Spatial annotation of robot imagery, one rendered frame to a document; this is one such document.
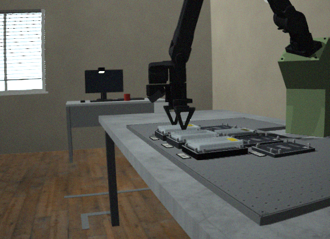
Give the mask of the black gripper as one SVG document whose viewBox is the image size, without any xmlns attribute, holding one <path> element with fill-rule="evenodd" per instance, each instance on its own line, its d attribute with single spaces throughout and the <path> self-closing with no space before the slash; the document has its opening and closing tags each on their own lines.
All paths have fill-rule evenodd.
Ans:
<svg viewBox="0 0 330 239">
<path fill-rule="evenodd" d="M 164 110 L 166 111 L 167 116 L 169 117 L 169 120 L 172 125 L 176 125 L 177 122 L 179 121 L 179 124 L 181 126 L 182 130 L 186 130 L 188 123 L 195 111 L 194 107 L 187 106 L 187 103 L 192 103 L 192 99 L 187 99 L 187 84 L 186 83 L 179 83 L 181 84 L 181 98 L 182 99 L 165 99 L 165 102 L 169 102 L 168 106 L 163 106 Z M 175 121 L 173 122 L 172 116 L 169 112 L 170 109 L 174 109 L 176 118 Z M 180 113 L 181 112 L 189 112 L 187 116 L 187 120 L 185 122 L 185 125 L 183 125 L 182 118 Z"/>
</svg>

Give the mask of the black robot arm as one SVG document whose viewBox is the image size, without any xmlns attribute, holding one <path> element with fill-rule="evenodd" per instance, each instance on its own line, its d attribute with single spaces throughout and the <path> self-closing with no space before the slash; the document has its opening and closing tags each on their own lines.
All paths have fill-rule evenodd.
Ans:
<svg viewBox="0 0 330 239">
<path fill-rule="evenodd" d="M 273 20 L 278 26 L 277 29 L 284 29 L 282 32 L 289 33 L 290 44 L 285 47 L 287 53 L 310 57 L 322 47 L 320 41 L 312 39 L 305 15 L 296 11 L 289 0 L 267 1 L 274 13 Z M 181 84 L 179 83 L 183 85 L 187 81 L 186 62 L 190 57 L 194 31 L 202 4 L 203 0 L 184 0 L 178 25 L 169 47 L 171 61 L 149 64 L 149 84 L 156 84 L 146 85 L 146 95 L 151 103 L 164 95 L 166 99 L 182 99 Z M 168 78 L 169 82 L 176 84 L 166 84 Z"/>
</svg>

